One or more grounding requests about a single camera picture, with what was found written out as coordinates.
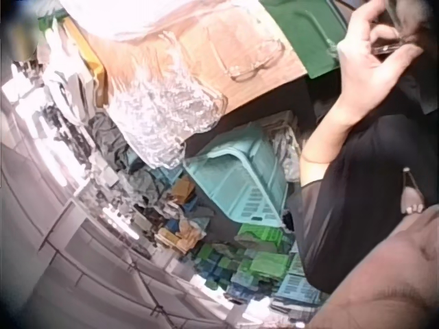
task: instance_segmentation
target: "black shirt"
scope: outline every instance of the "black shirt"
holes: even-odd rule
[[[437,134],[425,117],[380,115],[356,127],[322,180],[287,201],[305,275],[332,293],[402,220],[403,168],[438,202]]]

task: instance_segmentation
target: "clutter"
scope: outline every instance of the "clutter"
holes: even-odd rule
[[[194,190],[195,184],[185,175],[174,184],[171,195],[175,198],[177,204],[183,205],[192,196]]]
[[[229,258],[231,260],[241,260],[242,258],[238,254],[236,247],[232,245],[226,245],[223,243],[213,243],[212,248],[219,254]]]
[[[283,232],[279,228],[243,224],[235,240],[246,249],[276,253],[281,244],[282,236]]]
[[[247,249],[246,252],[244,252],[244,257],[249,259],[254,259],[256,257],[258,251],[253,249]]]
[[[210,130],[224,114],[226,99],[189,73],[172,33],[163,32],[161,38],[170,45],[168,71],[153,78],[147,63],[140,63],[129,87],[113,81],[107,112],[147,165],[172,169],[185,156],[186,137]]]
[[[238,271],[232,276],[230,281],[252,291],[257,291],[258,289],[257,284],[259,279],[248,272]]]
[[[231,220],[281,226],[287,182],[271,145],[257,124],[216,136],[183,165]]]
[[[287,274],[275,297],[303,302],[312,306],[319,304],[320,294],[321,292],[311,286],[305,277]]]
[[[202,237],[206,236],[207,226],[211,219],[209,217],[196,217],[188,219],[189,224],[201,232]]]
[[[299,249],[297,247],[297,241],[294,241],[294,244],[289,252],[290,252],[290,254],[298,254],[299,253]]]
[[[218,267],[223,269],[230,269],[232,271],[236,271],[238,269],[239,263],[236,260],[223,257],[221,261],[218,263]]]
[[[293,215],[290,211],[285,211],[282,216],[282,223],[285,225],[285,227],[290,231],[294,232],[294,222],[293,222]]]
[[[62,20],[62,26],[65,28],[67,35],[75,41],[75,45],[85,61],[94,81],[94,105],[97,108],[103,108],[108,103],[106,88],[106,71],[95,52],[91,49],[79,29],[70,17]]]
[[[172,234],[175,234],[177,232],[179,232],[180,227],[179,227],[179,222],[177,220],[175,220],[174,218],[171,218],[167,221],[167,223],[165,224],[165,228],[170,231]]]
[[[160,180],[168,188],[172,187],[176,183],[177,179],[182,175],[182,172],[182,165],[178,165],[173,169],[167,169],[164,167],[151,169],[152,175],[154,175],[157,180]]]
[[[103,112],[97,113],[88,122],[88,126],[96,147],[113,170],[133,174],[145,166],[108,115]]]
[[[64,142],[78,162],[86,169],[90,169],[88,158],[92,152],[91,146],[78,127],[68,121],[61,110],[51,103],[47,104],[40,113],[49,128],[55,129],[54,140]]]
[[[266,278],[282,280],[290,263],[291,260],[288,255],[258,252],[252,261],[250,271]]]
[[[303,276],[305,277],[305,273],[303,271],[302,261],[300,259],[299,254],[295,254],[293,257],[293,261],[291,263],[291,266],[288,270],[289,274],[294,274],[296,276]]]
[[[299,181],[300,134],[297,118],[291,111],[284,111],[257,121],[270,140],[274,153],[285,173],[287,182]]]
[[[86,125],[95,114],[93,78],[56,19],[45,38],[51,52],[43,81],[64,117],[73,125]]]
[[[158,230],[156,234],[156,238],[158,238],[159,240],[170,246],[177,245],[177,243],[180,240],[178,236],[172,234],[166,228],[161,228],[160,230]]]

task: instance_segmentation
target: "clothing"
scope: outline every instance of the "clothing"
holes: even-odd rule
[[[288,230],[294,232],[294,222],[290,212],[287,212],[282,216],[282,222],[285,224]]]
[[[53,24],[45,38],[51,52],[43,81],[64,117],[74,125],[86,125],[95,115],[93,77],[63,28]]]
[[[425,114],[438,108],[438,60],[424,53],[407,70],[398,83],[399,88],[415,102]]]
[[[305,275],[315,288],[332,293],[402,220],[404,167],[425,207],[438,203],[436,118],[395,89],[354,127],[323,179],[288,200]]]
[[[88,124],[93,140],[113,170],[122,170],[131,175],[145,166],[116,124],[105,113],[96,113]]]

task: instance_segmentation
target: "plastic basket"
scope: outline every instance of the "plastic basket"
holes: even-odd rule
[[[321,292],[311,286],[306,278],[287,274],[274,296],[308,304],[319,304],[320,295]]]
[[[294,255],[293,261],[291,263],[291,266],[288,270],[289,274],[294,274],[296,276],[305,276],[305,273],[303,271],[302,261],[300,259],[299,254]]]
[[[281,226],[287,182],[257,124],[217,136],[183,165],[228,218],[238,223]]]

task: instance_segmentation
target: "fabric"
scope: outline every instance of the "fabric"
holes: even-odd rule
[[[422,114],[399,90],[350,133],[322,180],[287,201],[305,275],[332,293],[402,220],[403,168],[438,203],[437,116]]]
[[[165,189],[160,182],[154,179],[146,167],[131,174],[119,171],[117,175],[119,176],[119,184],[133,202],[140,205],[143,204],[144,197],[148,198],[150,204],[156,204]]]
[[[270,136],[274,153],[279,159],[287,182],[299,181],[299,151],[291,127],[283,127]]]
[[[287,212],[282,216],[282,222],[285,224],[288,230],[294,232],[294,221],[290,212]]]
[[[429,114],[438,109],[438,60],[423,54],[399,82],[399,88]]]
[[[50,60],[43,81],[64,117],[74,125],[86,125],[95,115],[93,78],[56,20],[45,32]]]
[[[88,125],[93,140],[113,170],[132,174],[145,166],[130,148],[119,128],[105,113],[98,112]]]
[[[62,20],[62,26],[72,42],[75,43],[81,59],[89,69],[88,73],[93,76],[94,104],[98,108],[103,108],[105,104],[108,104],[106,70],[104,65],[91,49],[90,45],[70,17],[66,17]]]

